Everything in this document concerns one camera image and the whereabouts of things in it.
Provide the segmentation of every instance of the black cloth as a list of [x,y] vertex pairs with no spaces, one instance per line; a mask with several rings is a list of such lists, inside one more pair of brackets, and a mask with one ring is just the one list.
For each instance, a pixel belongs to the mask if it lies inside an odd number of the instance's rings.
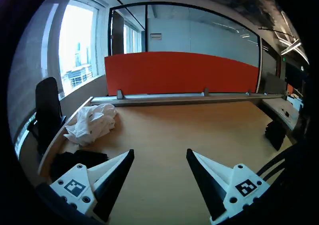
[[108,161],[107,154],[85,150],[77,150],[74,154],[69,152],[57,154],[50,168],[50,176],[54,182],[76,164],[84,164],[87,168],[91,168],[105,161]]
[[278,151],[286,136],[286,130],[279,122],[272,121],[266,127],[265,136]]

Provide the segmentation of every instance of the crumpled white towel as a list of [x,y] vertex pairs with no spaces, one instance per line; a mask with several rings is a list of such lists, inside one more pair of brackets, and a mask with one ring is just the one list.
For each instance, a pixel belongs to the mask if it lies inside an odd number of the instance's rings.
[[86,146],[114,128],[115,115],[115,107],[111,104],[83,107],[77,113],[76,124],[65,126],[69,134],[64,136],[73,143]]

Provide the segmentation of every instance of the black office chair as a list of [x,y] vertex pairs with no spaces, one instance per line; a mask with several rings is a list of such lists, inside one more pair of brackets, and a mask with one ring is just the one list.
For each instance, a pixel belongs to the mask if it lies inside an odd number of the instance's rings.
[[66,116],[62,115],[55,78],[49,77],[37,84],[35,89],[35,119],[27,128],[38,142],[37,150],[42,157]]

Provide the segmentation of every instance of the orange desk divider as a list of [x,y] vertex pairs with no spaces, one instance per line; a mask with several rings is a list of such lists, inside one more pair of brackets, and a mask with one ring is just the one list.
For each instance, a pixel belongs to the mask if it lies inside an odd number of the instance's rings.
[[142,52],[105,57],[108,94],[252,92],[258,68],[213,55]]

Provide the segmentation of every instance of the desk surface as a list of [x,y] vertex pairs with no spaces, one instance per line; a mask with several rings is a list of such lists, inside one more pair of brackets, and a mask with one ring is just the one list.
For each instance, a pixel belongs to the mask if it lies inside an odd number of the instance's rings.
[[[297,124],[299,112],[293,107],[293,105],[282,98],[279,99],[263,99],[262,102],[267,105],[271,110],[273,110],[280,119],[293,130]],[[285,115],[284,109],[289,113],[289,117]]]
[[[251,102],[116,108],[115,129],[86,150],[135,160],[110,215],[113,224],[210,224],[186,150],[257,172],[278,152],[264,137],[271,119]],[[290,146],[285,138],[279,152]],[[65,140],[61,152],[77,146]]]

